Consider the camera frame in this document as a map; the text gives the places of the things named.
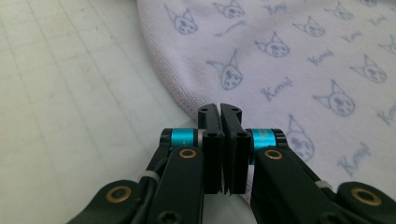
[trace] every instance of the white fabric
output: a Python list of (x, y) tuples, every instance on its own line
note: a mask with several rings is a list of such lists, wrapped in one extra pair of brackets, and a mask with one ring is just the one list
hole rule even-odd
[(360, 181), (396, 199), (395, 1), (138, 6), (157, 74), (190, 116), (236, 105), (244, 128), (283, 130), (332, 186)]

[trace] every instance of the towel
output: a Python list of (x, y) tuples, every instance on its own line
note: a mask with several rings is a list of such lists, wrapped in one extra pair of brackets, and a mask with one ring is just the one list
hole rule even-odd
[(244, 128), (281, 129), (334, 189), (360, 181), (396, 199), (395, 1), (137, 4), (156, 73), (192, 118), (238, 106)]

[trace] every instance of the kuromi character print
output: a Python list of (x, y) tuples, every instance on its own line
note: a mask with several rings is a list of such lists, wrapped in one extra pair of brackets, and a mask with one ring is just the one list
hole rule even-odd
[(396, 55), (396, 37), (393, 35), (390, 36), (390, 44), (388, 45), (379, 45), (379, 47), (389, 51), (390, 53)]
[(236, 51), (233, 53), (230, 62), (225, 65), (214, 61), (207, 61), (206, 63), (216, 68), (220, 76), (221, 86), (224, 90), (232, 90), (241, 83), (242, 74), (236, 64)]
[(349, 68), (361, 74), (364, 77), (367, 77), (370, 81), (374, 83), (381, 83), (387, 80), (387, 74), (379, 68), (373, 61), (364, 55), (365, 65), (362, 67), (352, 67)]
[(309, 35), (314, 37), (323, 36), (325, 30), (321, 27), (316, 21), (314, 21), (311, 17), (308, 17), (307, 24), (293, 24), (297, 29), (306, 32)]
[(345, 94), (345, 92), (332, 81), (332, 93), (326, 96), (316, 96), (314, 99), (318, 100), (326, 108), (332, 110), (336, 115), (340, 117), (347, 117), (355, 110), (355, 103), (353, 100)]
[(285, 57), (289, 54), (290, 49), (285, 45), (282, 40), (277, 36), (276, 32), (269, 43), (255, 42), (259, 49), (275, 58)]
[(213, 4), (219, 13), (223, 14), (225, 18), (234, 19), (245, 15), (245, 11), (239, 6), (236, 0), (232, 0), (230, 5), (224, 6), (222, 4)]
[(367, 7), (375, 7), (376, 0), (361, 0), (361, 2), (366, 5)]
[(169, 7), (165, 6), (169, 18), (175, 25), (176, 30), (182, 35), (191, 35), (197, 31), (198, 26), (194, 23), (194, 18), (187, 9), (183, 15), (179, 16)]
[(307, 162), (312, 159), (315, 152), (315, 146), (308, 135), (305, 134), (304, 129), (296, 122), (294, 117), (290, 115), (289, 130), (286, 133), (286, 138), (290, 148), (303, 161)]
[(343, 20), (343, 21), (350, 21), (353, 19), (352, 13), (350, 13), (348, 10), (346, 10), (341, 3), (338, 3), (336, 9), (324, 9), (325, 11), (329, 12), (330, 14), (336, 16), (337, 18)]

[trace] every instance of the brass ring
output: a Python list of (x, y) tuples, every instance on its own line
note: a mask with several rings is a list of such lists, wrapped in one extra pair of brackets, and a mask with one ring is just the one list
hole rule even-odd
[(186, 148), (186, 149), (179, 151), (178, 155), (183, 159), (191, 159), (197, 155), (197, 152), (193, 149)]
[[(125, 193), (118, 198), (114, 197), (113, 193), (120, 189), (125, 190)], [(110, 203), (122, 203), (123, 201), (127, 200), (131, 196), (131, 194), (132, 194), (132, 190), (128, 186), (116, 186), (107, 192), (106, 199)]]
[[(379, 206), (382, 203), (381, 199), (376, 194), (372, 193), (368, 189), (354, 188), (351, 190), (351, 192), (352, 192), (353, 197), (355, 197), (361, 203), (366, 203), (371, 206)], [(372, 199), (365, 199), (365, 198), (361, 197), (359, 195), (359, 193), (368, 194), (370, 197), (372, 197)]]
[(269, 149), (264, 152), (265, 156), (270, 158), (271, 160), (280, 160), (282, 159), (283, 155), (277, 150)]

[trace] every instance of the white tabletop surface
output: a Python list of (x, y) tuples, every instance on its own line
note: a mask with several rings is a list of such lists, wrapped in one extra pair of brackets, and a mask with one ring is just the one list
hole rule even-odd
[[(196, 124), (154, 74), (135, 0), (0, 0), (0, 223), (67, 222), (179, 127)], [(205, 196), (204, 223), (254, 222)]]

